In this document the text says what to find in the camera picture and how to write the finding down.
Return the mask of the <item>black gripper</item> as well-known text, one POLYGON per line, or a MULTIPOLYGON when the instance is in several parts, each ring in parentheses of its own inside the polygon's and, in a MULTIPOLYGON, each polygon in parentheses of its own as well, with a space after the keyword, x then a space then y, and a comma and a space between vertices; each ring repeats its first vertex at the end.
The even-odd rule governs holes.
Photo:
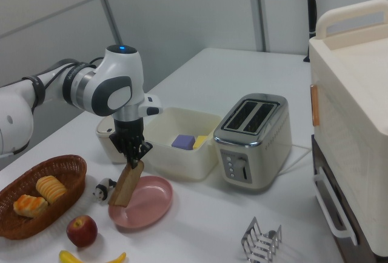
POLYGON ((136 168, 138 162, 153 148, 153 145, 144 141, 144 120, 143 118, 134 121, 119 121, 114 119, 115 132, 109 136, 113 145, 119 153, 122 153, 127 163, 131 167, 136 168), (131 141, 141 142, 138 147, 135 147, 133 156, 133 147, 131 141))

